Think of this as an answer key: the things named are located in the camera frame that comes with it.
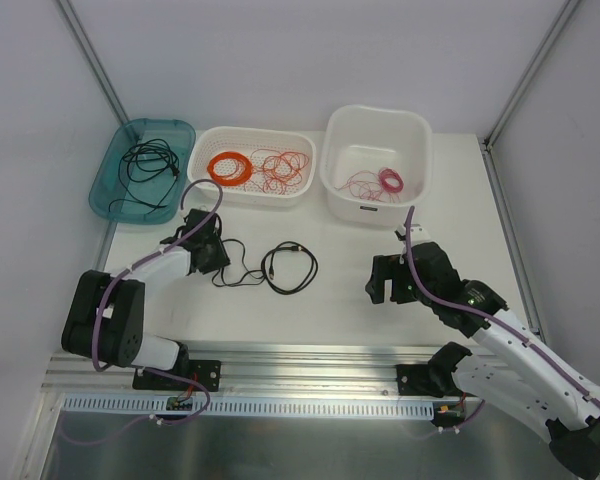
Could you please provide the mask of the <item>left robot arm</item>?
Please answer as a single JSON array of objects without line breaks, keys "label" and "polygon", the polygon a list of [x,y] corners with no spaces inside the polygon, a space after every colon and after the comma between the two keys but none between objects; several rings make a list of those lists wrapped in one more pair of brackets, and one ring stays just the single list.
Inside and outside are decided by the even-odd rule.
[{"label": "left robot arm", "polygon": [[208,274],[230,264],[215,212],[192,209],[174,235],[117,274],[89,270],[78,281],[61,336],[64,351],[110,366],[155,369],[169,389],[190,377],[183,344],[144,329],[150,296],[192,273]]}]

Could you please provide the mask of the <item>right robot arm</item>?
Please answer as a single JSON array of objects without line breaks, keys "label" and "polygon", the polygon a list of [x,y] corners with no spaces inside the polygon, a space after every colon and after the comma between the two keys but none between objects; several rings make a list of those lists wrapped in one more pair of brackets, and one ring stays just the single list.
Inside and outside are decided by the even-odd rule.
[{"label": "right robot arm", "polygon": [[498,373],[468,347],[449,342],[424,364],[397,366],[400,394],[477,396],[534,431],[571,474],[599,476],[600,386],[540,341],[493,289],[461,279],[438,244],[374,256],[365,291],[374,304],[421,303],[506,366]]}]

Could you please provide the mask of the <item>teal transparent plastic tray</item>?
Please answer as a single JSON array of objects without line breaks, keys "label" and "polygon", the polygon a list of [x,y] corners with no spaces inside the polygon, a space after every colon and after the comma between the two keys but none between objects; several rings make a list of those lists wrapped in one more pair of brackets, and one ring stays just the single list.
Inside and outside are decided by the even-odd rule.
[{"label": "teal transparent plastic tray", "polygon": [[115,132],[93,181],[91,210],[112,222],[160,225],[176,214],[196,141],[177,119],[139,118]]}]

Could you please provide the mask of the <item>white perforated plastic basket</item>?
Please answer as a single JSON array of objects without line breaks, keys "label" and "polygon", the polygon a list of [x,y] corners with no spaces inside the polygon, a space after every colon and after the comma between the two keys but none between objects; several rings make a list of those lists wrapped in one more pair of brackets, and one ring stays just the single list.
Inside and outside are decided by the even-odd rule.
[{"label": "white perforated plastic basket", "polygon": [[215,127],[201,135],[188,162],[190,181],[251,176],[239,185],[222,185],[229,203],[286,208],[309,191],[316,170],[316,147],[307,136],[287,131]]}]

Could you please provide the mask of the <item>white plastic tub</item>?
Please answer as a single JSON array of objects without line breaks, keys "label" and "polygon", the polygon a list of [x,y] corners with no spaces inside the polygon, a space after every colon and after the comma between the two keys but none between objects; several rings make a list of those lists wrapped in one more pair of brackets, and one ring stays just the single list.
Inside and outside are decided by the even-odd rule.
[{"label": "white plastic tub", "polygon": [[336,218],[391,228],[432,185],[433,133],[420,115],[347,105],[330,117],[319,174]]}]

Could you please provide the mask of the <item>right aluminium frame post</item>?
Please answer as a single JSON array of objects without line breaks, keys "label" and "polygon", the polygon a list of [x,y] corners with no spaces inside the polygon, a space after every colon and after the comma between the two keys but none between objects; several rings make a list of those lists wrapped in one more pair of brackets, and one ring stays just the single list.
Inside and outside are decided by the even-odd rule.
[{"label": "right aluminium frame post", "polygon": [[487,152],[493,150],[496,142],[512,120],[516,110],[532,87],[544,64],[555,50],[565,30],[581,8],[582,4],[582,0],[567,0],[561,5],[522,75],[516,82],[513,91],[509,95],[493,127],[484,138],[484,146]]}]

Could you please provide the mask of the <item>aluminium frame post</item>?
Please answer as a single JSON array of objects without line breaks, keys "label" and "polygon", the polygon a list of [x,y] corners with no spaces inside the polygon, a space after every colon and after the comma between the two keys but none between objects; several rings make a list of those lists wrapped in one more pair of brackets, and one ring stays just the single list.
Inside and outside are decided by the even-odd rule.
[{"label": "aluminium frame post", "polygon": [[512,120],[516,110],[532,87],[544,64],[555,50],[565,30],[581,8],[582,4],[582,0],[567,0],[561,5],[522,75],[516,82],[513,91],[509,95],[493,127],[484,138],[484,146],[487,152],[493,150],[496,142]]},{"label": "aluminium frame post", "polygon": [[120,125],[127,123],[129,121],[129,116],[126,109],[120,100],[73,2],[70,0],[55,0],[54,5],[65,22],[117,122]]}]

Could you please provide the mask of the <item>aluminium mounting rail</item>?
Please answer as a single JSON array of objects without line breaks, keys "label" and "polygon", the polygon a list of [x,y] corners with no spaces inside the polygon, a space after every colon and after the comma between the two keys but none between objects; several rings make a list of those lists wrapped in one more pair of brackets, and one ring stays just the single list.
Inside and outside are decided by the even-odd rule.
[{"label": "aluminium mounting rail", "polygon": [[[218,360],[221,396],[380,399],[397,395],[397,364],[427,362],[440,347],[284,345],[190,341],[195,359]],[[52,355],[41,389],[64,393],[129,393],[134,372],[98,373],[85,358]]]}]

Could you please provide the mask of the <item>left aluminium frame post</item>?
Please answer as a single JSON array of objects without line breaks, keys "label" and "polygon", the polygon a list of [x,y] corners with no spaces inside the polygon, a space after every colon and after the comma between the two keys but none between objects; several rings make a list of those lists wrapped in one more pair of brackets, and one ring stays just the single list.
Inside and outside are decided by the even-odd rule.
[{"label": "left aluminium frame post", "polygon": [[129,121],[129,116],[126,109],[120,100],[73,2],[70,0],[55,0],[54,5],[65,22],[117,122],[120,125],[127,123]]}]

